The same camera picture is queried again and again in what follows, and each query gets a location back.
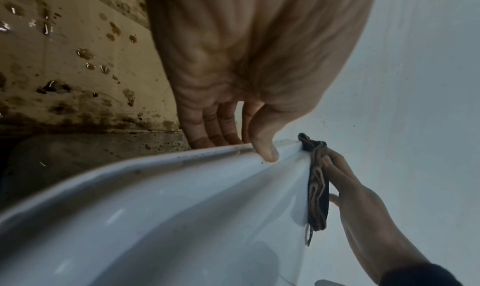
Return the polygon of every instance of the hand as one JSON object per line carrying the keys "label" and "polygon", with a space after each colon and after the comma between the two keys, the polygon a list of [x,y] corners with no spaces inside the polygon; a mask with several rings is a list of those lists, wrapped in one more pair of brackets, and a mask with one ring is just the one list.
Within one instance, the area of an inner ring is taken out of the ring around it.
{"label": "hand", "polygon": [[328,149],[322,170],[338,196],[330,201],[340,210],[341,224],[358,262],[379,284],[388,272],[428,263],[428,259],[402,234],[382,199],[362,185],[345,158]]}
{"label": "hand", "polygon": [[[373,0],[146,0],[192,148],[252,143],[312,111],[338,75]],[[234,112],[242,109],[241,140]]]}

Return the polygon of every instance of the black sleeve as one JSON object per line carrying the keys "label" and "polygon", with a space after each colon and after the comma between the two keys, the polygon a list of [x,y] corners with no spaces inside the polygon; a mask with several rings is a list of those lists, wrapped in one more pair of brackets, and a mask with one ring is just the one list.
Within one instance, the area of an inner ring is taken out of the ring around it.
{"label": "black sleeve", "polygon": [[435,264],[396,269],[385,274],[380,286],[462,286],[453,274]]}

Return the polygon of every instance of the wrinkled skin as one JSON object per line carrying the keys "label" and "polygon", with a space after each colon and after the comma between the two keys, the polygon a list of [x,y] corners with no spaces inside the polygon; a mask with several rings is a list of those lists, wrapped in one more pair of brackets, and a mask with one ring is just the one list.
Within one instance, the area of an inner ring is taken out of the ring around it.
{"label": "wrinkled skin", "polygon": [[[194,149],[252,143],[311,112],[352,52],[374,0],[146,0],[178,119]],[[241,140],[234,112],[242,109]]]}

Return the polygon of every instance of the white wall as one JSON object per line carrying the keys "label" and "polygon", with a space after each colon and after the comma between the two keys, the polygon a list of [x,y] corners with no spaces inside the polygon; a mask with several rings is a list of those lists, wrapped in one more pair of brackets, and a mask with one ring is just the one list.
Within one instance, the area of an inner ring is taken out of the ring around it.
{"label": "white wall", "polygon": [[[480,0],[376,0],[305,132],[345,155],[405,235],[465,285],[480,281]],[[372,285],[331,207],[298,285]]]}

